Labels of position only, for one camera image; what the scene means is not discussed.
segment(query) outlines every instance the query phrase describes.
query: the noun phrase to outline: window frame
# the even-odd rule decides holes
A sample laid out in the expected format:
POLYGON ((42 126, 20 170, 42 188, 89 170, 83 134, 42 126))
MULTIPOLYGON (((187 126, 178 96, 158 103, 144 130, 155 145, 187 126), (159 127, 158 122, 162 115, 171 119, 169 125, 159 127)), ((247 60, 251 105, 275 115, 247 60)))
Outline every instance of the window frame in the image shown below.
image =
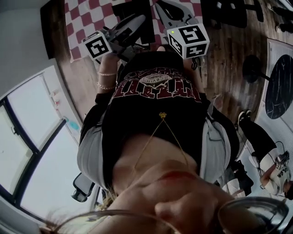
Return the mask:
POLYGON ((29 184, 29 181, 37 168, 40 160, 42 159, 44 153, 48 149, 48 147, 51 145, 55 137, 58 135, 60 130, 65 127, 66 120, 60 119, 59 123, 53 129, 52 133, 48 136, 48 140, 44 143, 43 148, 39 150, 37 146, 33 143, 33 141, 29 138, 28 134, 25 132, 23 127, 21 126, 20 122, 18 121, 10 103, 8 100, 8 94, 0 100, 0 107, 4 107, 12 125, 14 128, 14 131, 16 134, 23 140, 25 145, 32 151, 32 156, 29 159, 28 163, 26 164, 17 184, 14 189, 13 194, 9 193, 1 184, 0 184, 0 196, 2 196, 6 201, 8 201, 11 205, 13 205, 15 208, 19 209, 20 211, 23 211, 24 213, 30 215, 31 217, 35 218, 36 220, 39 220, 41 222, 45 222, 42 218, 30 213, 26 209, 21 207, 21 202, 23 195, 25 193, 25 190, 29 184))

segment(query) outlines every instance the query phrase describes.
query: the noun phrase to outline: white t-shirt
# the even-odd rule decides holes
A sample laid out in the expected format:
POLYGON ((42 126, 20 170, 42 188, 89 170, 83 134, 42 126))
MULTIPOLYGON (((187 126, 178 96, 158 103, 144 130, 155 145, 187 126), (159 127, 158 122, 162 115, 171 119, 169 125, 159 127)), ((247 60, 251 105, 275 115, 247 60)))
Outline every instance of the white t-shirt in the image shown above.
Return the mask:
MULTIPOLYGON (((260 162, 260 168, 266 172, 275 162, 270 155, 266 155, 260 162)), ((288 167, 282 167, 280 170, 275 169, 270 175, 270 181, 265 186, 271 194, 282 194, 285 182, 291 180, 290 170, 288 167)))

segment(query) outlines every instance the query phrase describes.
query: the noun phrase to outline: red and white checkered cloth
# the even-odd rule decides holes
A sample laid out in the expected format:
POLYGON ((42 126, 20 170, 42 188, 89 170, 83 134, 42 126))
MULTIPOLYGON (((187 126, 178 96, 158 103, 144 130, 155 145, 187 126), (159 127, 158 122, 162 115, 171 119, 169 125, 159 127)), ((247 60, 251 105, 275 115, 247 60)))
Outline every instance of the red and white checkered cloth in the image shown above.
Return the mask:
MULTIPOLYGON (((87 56, 82 40, 103 26, 113 28, 119 19, 114 15, 112 6, 131 0, 65 0, 65 19, 68 43, 71 52, 71 62, 87 56)), ((156 43, 167 44, 163 38, 164 26, 159 20, 154 3, 150 0, 156 43)), ((201 0, 179 0, 187 6, 202 23, 201 0)))

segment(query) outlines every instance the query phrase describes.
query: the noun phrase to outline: black marble tabletop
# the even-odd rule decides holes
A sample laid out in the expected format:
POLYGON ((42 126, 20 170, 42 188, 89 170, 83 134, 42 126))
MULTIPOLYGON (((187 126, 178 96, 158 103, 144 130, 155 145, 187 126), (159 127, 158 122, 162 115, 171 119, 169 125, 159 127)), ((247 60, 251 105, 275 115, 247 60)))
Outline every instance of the black marble tabletop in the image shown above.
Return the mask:
POLYGON ((293 58, 283 55, 276 63, 266 91, 266 113, 278 119, 290 107, 293 100, 293 58))

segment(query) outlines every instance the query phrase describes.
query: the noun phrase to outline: lips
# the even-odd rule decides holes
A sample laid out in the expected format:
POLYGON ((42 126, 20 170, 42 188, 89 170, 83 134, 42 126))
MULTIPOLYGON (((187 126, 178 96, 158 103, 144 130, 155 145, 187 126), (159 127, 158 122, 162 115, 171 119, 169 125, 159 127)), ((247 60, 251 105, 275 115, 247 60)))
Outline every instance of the lips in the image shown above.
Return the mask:
POLYGON ((158 179, 158 181, 162 180, 176 180, 181 178, 189 178, 189 179, 196 179, 196 176, 185 171, 171 171, 158 179))

